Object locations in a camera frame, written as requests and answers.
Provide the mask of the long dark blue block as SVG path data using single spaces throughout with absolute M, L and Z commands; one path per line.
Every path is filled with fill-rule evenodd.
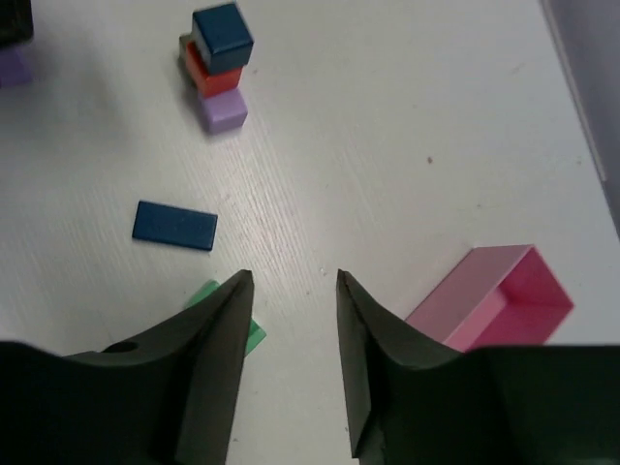
M 139 201 L 132 239 L 210 252 L 217 223 L 217 214 Z

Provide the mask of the green notched wood block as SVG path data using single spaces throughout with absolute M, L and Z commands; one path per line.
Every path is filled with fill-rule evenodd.
M 209 280 L 202 285 L 185 303 L 184 308 L 190 308 L 201 302 L 219 288 L 219 283 L 215 280 Z M 245 348 L 245 355 L 251 354 L 256 347 L 266 338 L 266 332 L 254 321 L 251 321 L 248 339 Z

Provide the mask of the pink plastic box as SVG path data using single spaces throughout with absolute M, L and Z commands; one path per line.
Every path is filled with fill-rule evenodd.
M 477 247 L 406 322 L 458 352 L 545 343 L 574 303 L 533 245 Z

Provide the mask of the red letter wood cube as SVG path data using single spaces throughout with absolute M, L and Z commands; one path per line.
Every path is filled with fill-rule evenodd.
M 220 74 L 211 74 L 202 61 L 194 41 L 190 41 L 185 47 L 185 66 L 190 78 L 204 98 L 214 97 L 235 89 L 243 71 L 240 67 Z

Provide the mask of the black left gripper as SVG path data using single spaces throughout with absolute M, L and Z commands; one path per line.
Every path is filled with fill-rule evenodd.
M 0 0 L 0 47 L 27 43 L 34 35 L 30 0 Z

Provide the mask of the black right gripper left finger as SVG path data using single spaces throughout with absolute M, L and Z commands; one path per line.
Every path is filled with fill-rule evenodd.
M 100 352 L 1 345 L 5 464 L 222 464 L 251 325 L 253 276 Z

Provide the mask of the olive grey wood cube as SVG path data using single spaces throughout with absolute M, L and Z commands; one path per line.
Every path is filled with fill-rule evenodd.
M 179 61 L 186 65 L 188 58 L 188 45 L 192 42 L 190 34 L 183 34 L 179 37 Z

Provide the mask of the purple wood cube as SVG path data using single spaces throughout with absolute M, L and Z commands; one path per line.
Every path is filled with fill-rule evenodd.
M 229 90 L 214 97 L 199 96 L 201 117 L 207 132 L 220 135 L 243 126 L 248 115 L 241 91 Z
M 0 55 L 0 84 L 2 88 L 30 83 L 32 73 L 22 49 L 19 47 L 3 48 Z

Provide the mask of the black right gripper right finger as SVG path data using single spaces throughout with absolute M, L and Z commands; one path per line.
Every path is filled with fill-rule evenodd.
M 352 456 L 362 464 L 615 464 L 615 346 L 460 353 L 337 275 Z

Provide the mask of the small dark blue block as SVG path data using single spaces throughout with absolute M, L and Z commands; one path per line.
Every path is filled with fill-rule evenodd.
M 192 13 L 192 37 L 212 75 L 245 67 L 254 39 L 235 2 Z

